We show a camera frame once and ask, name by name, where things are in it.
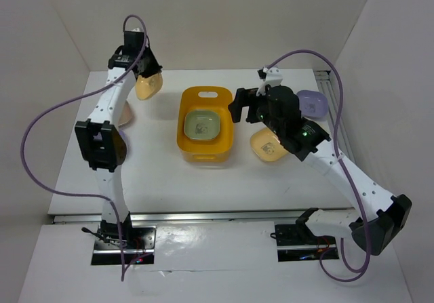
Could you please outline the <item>yellow square plate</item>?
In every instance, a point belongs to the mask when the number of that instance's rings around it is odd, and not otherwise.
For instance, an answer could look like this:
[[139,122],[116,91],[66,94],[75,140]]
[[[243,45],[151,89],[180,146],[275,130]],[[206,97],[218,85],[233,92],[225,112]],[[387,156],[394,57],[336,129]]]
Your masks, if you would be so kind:
[[136,81],[135,92],[139,100],[148,100],[160,91],[163,85],[161,73],[154,74],[150,77],[141,77]]

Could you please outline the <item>orange-yellow square plate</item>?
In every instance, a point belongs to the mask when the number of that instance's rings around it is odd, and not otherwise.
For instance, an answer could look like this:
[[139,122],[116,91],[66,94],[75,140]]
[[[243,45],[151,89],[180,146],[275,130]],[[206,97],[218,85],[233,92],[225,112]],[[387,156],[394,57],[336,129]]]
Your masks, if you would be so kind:
[[276,162],[289,153],[268,128],[263,128],[250,137],[250,147],[260,160],[268,163]]

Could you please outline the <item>green panda plate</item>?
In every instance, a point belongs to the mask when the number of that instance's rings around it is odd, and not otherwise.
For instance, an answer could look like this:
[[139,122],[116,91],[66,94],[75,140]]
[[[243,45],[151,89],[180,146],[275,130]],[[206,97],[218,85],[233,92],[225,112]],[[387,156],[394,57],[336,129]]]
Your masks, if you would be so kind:
[[214,140],[220,133],[220,116],[212,110],[192,110],[186,114],[183,130],[190,140]]

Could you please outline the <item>brown square plate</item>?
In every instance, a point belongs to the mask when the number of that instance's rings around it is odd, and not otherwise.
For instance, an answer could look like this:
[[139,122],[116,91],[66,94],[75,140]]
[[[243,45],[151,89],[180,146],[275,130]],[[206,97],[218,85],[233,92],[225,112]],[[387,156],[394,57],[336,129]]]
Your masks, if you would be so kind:
[[129,125],[134,119],[134,113],[128,101],[125,102],[118,120],[118,127],[122,128]]

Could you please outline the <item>purple plate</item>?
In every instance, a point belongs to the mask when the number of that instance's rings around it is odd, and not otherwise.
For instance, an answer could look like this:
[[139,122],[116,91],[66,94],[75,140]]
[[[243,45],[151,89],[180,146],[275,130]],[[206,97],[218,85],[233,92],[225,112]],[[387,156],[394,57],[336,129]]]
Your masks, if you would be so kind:
[[122,139],[121,156],[125,159],[127,157],[128,138],[126,133],[123,130],[119,129],[118,132]]
[[328,99],[321,92],[300,90],[297,94],[303,117],[322,120],[328,114]]

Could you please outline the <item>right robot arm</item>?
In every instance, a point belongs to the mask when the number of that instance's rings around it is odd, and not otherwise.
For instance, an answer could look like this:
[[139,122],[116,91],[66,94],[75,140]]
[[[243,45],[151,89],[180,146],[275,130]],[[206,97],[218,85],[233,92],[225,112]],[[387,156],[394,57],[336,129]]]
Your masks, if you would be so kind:
[[248,123],[265,124],[282,147],[318,171],[351,203],[348,211],[306,210],[296,221],[299,241],[351,238],[360,249],[378,256],[404,227],[411,200],[382,188],[334,148],[329,133],[302,116],[298,96],[290,88],[267,87],[263,95],[256,89],[239,88],[228,108],[235,123],[240,122],[243,108],[248,108]]

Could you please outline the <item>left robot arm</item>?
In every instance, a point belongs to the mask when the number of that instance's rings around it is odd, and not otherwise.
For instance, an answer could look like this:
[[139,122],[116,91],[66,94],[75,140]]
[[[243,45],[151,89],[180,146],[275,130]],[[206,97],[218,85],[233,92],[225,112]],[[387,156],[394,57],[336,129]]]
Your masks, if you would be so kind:
[[121,165],[127,145],[119,134],[124,104],[140,77],[161,72],[149,45],[140,53],[139,45],[122,45],[108,62],[108,89],[104,90],[89,117],[75,124],[81,155],[96,172],[98,190],[108,198],[103,204],[101,233],[119,248],[134,240],[130,211],[123,195]]

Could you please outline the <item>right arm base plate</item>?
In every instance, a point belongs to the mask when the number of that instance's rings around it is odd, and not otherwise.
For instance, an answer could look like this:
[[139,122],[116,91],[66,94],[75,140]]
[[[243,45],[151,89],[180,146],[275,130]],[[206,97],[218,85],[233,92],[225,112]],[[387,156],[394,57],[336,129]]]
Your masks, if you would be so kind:
[[333,237],[301,237],[295,224],[276,224],[275,231],[270,234],[276,242],[278,262],[298,262],[319,260],[338,260],[336,240]]

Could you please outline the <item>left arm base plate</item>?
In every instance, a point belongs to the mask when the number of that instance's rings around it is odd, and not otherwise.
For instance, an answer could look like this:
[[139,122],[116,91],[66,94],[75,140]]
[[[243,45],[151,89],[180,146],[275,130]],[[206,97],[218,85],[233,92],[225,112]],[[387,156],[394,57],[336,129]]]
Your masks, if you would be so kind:
[[130,240],[119,241],[114,237],[104,236],[100,228],[91,232],[95,236],[92,252],[92,266],[121,265],[120,245],[123,246],[125,265],[153,264],[155,258],[156,226],[138,227],[132,229]]

